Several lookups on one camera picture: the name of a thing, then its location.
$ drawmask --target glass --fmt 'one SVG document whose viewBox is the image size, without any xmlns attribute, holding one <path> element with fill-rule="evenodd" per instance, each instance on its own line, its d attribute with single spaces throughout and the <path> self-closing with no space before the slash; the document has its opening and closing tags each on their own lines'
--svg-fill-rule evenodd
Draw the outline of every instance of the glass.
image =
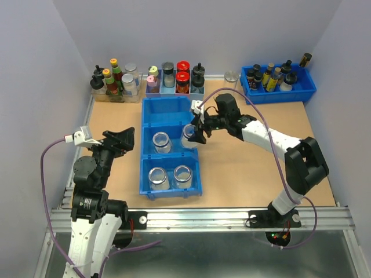
<svg viewBox="0 0 371 278">
<path fill-rule="evenodd" d="M 157 132 L 152 138 L 157 153 L 168 153 L 172 148 L 172 142 L 165 132 Z"/>
<path fill-rule="evenodd" d="M 168 174 L 164 168 L 154 167 L 148 173 L 152 190 L 168 190 L 170 188 Z"/>
<path fill-rule="evenodd" d="M 174 186 L 190 188 L 192 186 L 192 170 L 186 165 L 180 165 L 174 170 Z"/>
<path fill-rule="evenodd" d="M 197 147 L 196 142 L 189 142 L 188 139 L 195 133 L 195 126 L 190 123 L 183 127 L 183 132 L 181 133 L 180 144 L 185 149 L 194 149 Z"/>
</svg>

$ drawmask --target wooden work surface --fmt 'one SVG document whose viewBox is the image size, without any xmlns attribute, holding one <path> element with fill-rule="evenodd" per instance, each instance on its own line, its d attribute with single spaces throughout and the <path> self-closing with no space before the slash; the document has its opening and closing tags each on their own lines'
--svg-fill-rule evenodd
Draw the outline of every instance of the wooden work surface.
<svg viewBox="0 0 371 278">
<path fill-rule="evenodd" d="M 207 80 L 206 95 L 222 85 L 222 80 Z M 241 96 L 236 100 L 242 114 L 258 118 Z M 205 105 L 216 104 L 210 99 Z M 298 138 L 313 136 L 303 103 L 264 104 L 258 108 L 270 128 Z M 206 145 L 198 148 L 203 195 L 150 201 L 139 195 L 141 103 L 95 102 L 89 126 L 96 139 L 101 138 L 105 130 L 135 127 L 134 150 L 114 160 L 106 187 L 110 199 L 125 200 L 131 208 L 266 207 L 283 188 L 271 153 L 219 130 L 213 132 Z M 87 150 L 83 154 L 91 155 Z M 307 196 L 316 206 L 335 205 L 327 178 Z"/>
</svg>

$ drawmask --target jar lid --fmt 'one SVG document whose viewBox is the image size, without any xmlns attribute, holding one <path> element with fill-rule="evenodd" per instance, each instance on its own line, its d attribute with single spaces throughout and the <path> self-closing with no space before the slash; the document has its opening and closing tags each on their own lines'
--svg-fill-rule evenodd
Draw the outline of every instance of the jar lid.
<svg viewBox="0 0 371 278">
<path fill-rule="evenodd" d="M 137 65 L 135 63 L 127 63 L 125 65 L 126 71 L 135 71 L 137 69 Z"/>
<path fill-rule="evenodd" d="M 164 62 L 162 63 L 162 70 L 164 74 L 173 74 L 174 72 L 174 63 L 172 62 Z"/>
<path fill-rule="evenodd" d="M 176 74 L 176 80 L 178 82 L 188 82 L 190 80 L 190 74 L 185 71 L 180 71 Z"/>
<path fill-rule="evenodd" d="M 190 64 L 187 61 L 180 61 L 176 64 L 178 71 L 189 71 Z"/>
<path fill-rule="evenodd" d="M 134 75 L 132 74 L 124 74 L 121 78 L 122 83 L 130 84 L 134 82 Z"/>
</svg>

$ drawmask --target clear glass jar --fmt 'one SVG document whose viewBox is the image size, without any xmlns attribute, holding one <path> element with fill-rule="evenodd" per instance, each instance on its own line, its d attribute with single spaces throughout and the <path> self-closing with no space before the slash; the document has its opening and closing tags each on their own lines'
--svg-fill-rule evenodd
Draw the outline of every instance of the clear glass jar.
<svg viewBox="0 0 371 278">
<path fill-rule="evenodd" d="M 190 188 L 192 186 L 192 170 L 186 165 L 176 167 L 173 183 L 175 188 Z"/>
<path fill-rule="evenodd" d="M 165 132 L 157 132 L 152 138 L 157 153 L 169 153 L 172 149 L 172 142 Z"/>
<path fill-rule="evenodd" d="M 134 81 L 137 86 L 137 90 L 140 90 L 140 80 L 139 80 L 139 72 L 137 69 L 137 65 L 134 63 L 127 63 L 125 65 L 125 70 L 127 73 L 132 74 L 134 76 Z"/>
<path fill-rule="evenodd" d="M 152 168 L 148 173 L 148 180 L 152 190 L 168 190 L 170 188 L 168 174 L 164 168 Z"/>
<path fill-rule="evenodd" d="M 197 142 L 189 142 L 188 139 L 195 133 L 195 126 L 190 123 L 183 127 L 180 137 L 180 144 L 185 149 L 194 149 L 197 147 Z"/>
</svg>

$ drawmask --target blue bin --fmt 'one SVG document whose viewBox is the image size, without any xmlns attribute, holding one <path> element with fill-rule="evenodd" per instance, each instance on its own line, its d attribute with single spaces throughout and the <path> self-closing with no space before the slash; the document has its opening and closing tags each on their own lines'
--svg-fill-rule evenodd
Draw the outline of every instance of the blue bin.
<svg viewBox="0 0 371 278">
<path fill-rule="evenodd" d="M 191 101 L 187 97 L 146 98 L 142 103 L 142 130 L 140 150 L 140 194 L 150 200 L 159 197 L 183 197 L 202 195 L 201 176 L 197 149 L 185 149 L 180 145 L 183 127 L 192 119 Z M 165 132 L 172 141 L 169 153 L 156 153 L 152 141 L 157 132 Z M 173 170 L 186 165 L 192 170 L 192 187 L 172 187 Z M 149 185 L 148 173 L 153 167 L 162 167 L 169 177 L 170 189 L 153 191 Z"/>
<path fill-rule="evenodd" d="M 262 103 L 286 103 L 290 101 L 307 101 L 316 92 L 314 82 L 306 68 L 300 68 L 298 64 L 292 64 L 292 71 L 297 73 L 297 82 L 293 85 L 291 91 L 281 91 L 277 85 L 273 92 L 266 92 L 263 85 L 259 83 L 256 91 L 250 90 L 246 74 L 251 67 L 242 67 L 241 85 L 245 95 L 251 99 L 254 104 Z M 261 67 L 261 72 L 267 69 L 267 65 Z"/>
</svg>

